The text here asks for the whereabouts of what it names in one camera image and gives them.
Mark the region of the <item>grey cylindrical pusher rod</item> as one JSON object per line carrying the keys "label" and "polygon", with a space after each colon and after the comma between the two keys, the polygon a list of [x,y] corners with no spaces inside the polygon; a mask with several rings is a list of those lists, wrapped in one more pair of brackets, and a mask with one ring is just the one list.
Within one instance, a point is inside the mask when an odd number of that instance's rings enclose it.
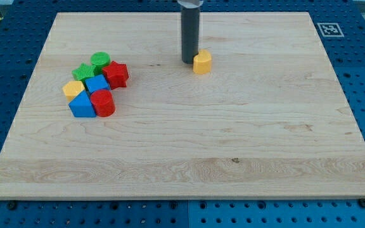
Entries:
{"label": "grey cylindrical pusher rod", "polygon": [[193,64],[198,54],[200,8],[181,6],[181,54],[182,61]]}

